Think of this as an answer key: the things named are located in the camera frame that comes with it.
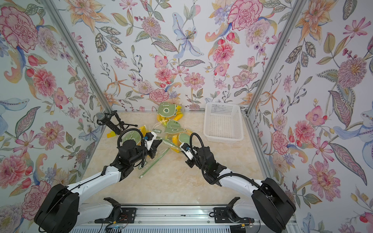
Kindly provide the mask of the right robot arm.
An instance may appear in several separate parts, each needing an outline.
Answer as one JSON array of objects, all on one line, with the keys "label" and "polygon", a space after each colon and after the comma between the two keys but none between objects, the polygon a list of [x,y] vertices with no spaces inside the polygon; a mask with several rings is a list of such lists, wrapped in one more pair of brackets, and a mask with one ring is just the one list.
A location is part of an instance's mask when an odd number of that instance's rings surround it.
[{"label": "right robot arm", "polygon": [[254,180],[233,172],[215,160],[214,154],[197,133],[191,134],[189,138],[194,137],[200,142],[200,147],[195,147],[191,141],[180,145],[188,166],[199,168],[210,185],[230,188],[252,199],[251,203],[247,203],[240,197],[233,198],[226,207],[214,210],[216,221],[252,224],[258,220],[275,233],[283,232],[296,207],[277,182],[271,178]]}]

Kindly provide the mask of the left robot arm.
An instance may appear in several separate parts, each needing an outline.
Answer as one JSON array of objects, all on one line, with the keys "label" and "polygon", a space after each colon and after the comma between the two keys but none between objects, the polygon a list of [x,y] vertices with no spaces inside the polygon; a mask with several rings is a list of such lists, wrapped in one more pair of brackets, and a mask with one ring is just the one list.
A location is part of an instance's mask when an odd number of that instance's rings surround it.
[{"label": "left robot arm", "polygon": [[115,224],[123,219],[121,204],[113,198],[97,204],[85,201],[127,178],[136,166],[145,164],[147,157],[153,159],[161,143],[162,139],[154,132],[142,134],[136,128],[122,132],[117,139],[118,154],[110,165],[80,182],[51,188],[34,218],[39,232],[69,233],[90,221]]}]

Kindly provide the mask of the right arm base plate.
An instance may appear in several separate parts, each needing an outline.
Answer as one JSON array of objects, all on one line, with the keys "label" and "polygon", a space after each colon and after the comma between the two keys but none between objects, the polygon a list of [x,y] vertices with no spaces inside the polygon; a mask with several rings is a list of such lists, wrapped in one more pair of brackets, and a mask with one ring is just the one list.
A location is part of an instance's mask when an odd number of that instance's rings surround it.
[{"label": "right arm base plate", "polygon": [[237,223],[237,224],[250,224],[254,223],[253,218],[239,217],[233,210],[234,204],[240,200],[240,197],[235,197],[225,207],[215,207],[209,213],[209,216],[214,218],[215,223]]}]

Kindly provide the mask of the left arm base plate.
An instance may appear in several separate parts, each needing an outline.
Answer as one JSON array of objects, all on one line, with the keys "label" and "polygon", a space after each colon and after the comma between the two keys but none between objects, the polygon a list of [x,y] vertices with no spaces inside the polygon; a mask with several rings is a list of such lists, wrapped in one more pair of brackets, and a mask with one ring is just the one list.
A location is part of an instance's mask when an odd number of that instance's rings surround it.
[{"label": "left arm base plate", "polygon": [[94,223],[134,223],[137,209],[122,207],[120,203],[111,197],[104,198],[105,204],[110,204],[113,209],[107,218],[96,219]]}]

